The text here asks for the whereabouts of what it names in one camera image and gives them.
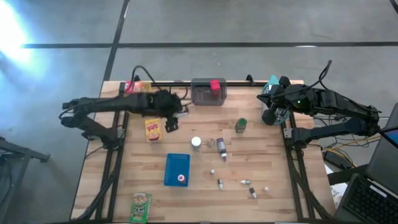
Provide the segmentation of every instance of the laptop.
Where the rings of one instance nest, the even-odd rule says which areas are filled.
[[[354,174],[334,217],[358,223],[398,223],[398,103],[366,167]]]

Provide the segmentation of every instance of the butcher block tabletop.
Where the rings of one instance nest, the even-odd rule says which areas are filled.
[[[291,82],[303,83],[300,80]],[[100,97],[116,96],[119,84],[104,82]],[[188,106],[189,114],[179,119],[178,130],[166,133],[165,119],[162,120],[163,140],[156,143],[146,141],[144,121],[148,118],[131,114],[125,133],[113,221],[128,222],[132,196],[136,192],[152,195],[148,222],[296,221],[281,129],[261,122],[262,105],[256,98],[261,91],[261,87],[253,86],[228,87],[228,95],[222,106],[191,104]],[[185,88],[173,87],[172,92],[183,96]],[[112,126],[113,117],[114,113],[97,113],[95,120],[108,128]],[[236,134],[234,129],[239,118],[248,121],[242,134]],[[309,116],[295,114],[295,119],[298,127],[314,127],[313,119]],[[194,136],[201,138],[199,151],[192,149],[191,139]],[[226,162],[221,159],[217,145],[206,145],[209,138],[224,139],[228,153]],[[86,153],[101,145],[99,140],[90,141]],[[335,206],[320,149],[308,146],[304,151],[310,189],[326,210],[333,214]],[[164,185],[168,153],[190,155],[188,187]],[[106,150],[100,149],[83,162],[71,218],[81,215],[98,193],[105,158]],[[213,175],[210,174],[212,169],[215,171]],[[218,179],[223,179],[223,190],[218,187]],[[251,185],[240,183],[245,179],[251,180]],[[250,187],[256,191],[257,199],[251,196]],[[104,216],[108,211],[110,192],[105,197]],[[307,217],[302,192],[300,198],[304,216]]]

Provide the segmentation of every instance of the concrete floor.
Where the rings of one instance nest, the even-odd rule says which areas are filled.
[[[87,142],[79,130],[64,128],[58,114],[65,101],[98,96],[110,49],[10,52],[7,41],[112,43],[123,0],[6,2],[21,30],[10,27],[11,22],[5,23],[4,18],[0,21],[1,29],[6,26],[10,30],[1,34],[0,47],[12,57],[0,64],[0,136],[51,154],[46,164],[30,163],[9,223],[66,221]],[[398,14],[388,0],[131,1],[120,40],[357,41],[398,41]],[[398,102],[398,47],[119,49],[110,79],[127,80],[133,66],[141,64],[157,80],[242,80],[251,74],[258,80],[286,75],[312,83],[328,59],[333,64],[324,81],[326,86],[360,103],[372,104],[383,111],[383,116],[389,116]],[[365,164],[374,147],[346,149],[355,163]]]

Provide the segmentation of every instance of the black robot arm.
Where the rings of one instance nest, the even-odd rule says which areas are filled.
[[[132,93],[114,98],[83,97],[64,103],[62,109],[64,111],[60,114],[61,124],[83,130],[82,136],[89,140],[98,137],[105,148],[112,149],[119,146],[118,130],[105,128],[87,117],[90,113],[128,111],[143,116],[158,116],[167,119],[165,128],[167,132],[171,132],[178,129],[178,119],[175,114],[182,112],[182,105],[176,94],[159,90],[155,93]]]
[[[285,137],[292,138],[294,148],[306,148],[314,139],[337,136],[340,134],[357,134],[359,136],[372,136],[380,127],[379,112],[373,106],[365,106],[333,91],[296,84],[291,85],[287,77],[281,77],[279,85],[273,85],[270,92],[258,95],[269,110],[262,115],[268,125],[274,124],[277,119],[277,108],[285,111],[296,112],[314,116],[321,114],[341,114],[352,117],[347,122],[325,126],[321,128],[285,129]]]

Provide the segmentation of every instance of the white cap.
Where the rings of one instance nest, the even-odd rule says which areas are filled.
[[[185,177],[184,177],[184,175],[180,174],[180,175],[178,175],[177,179],[179,182],[183,182],[185,180]]]
[[[193,137],[191,140],[191,144],[193,147],[199,147],[201,143],[201,140],[199,137]]]

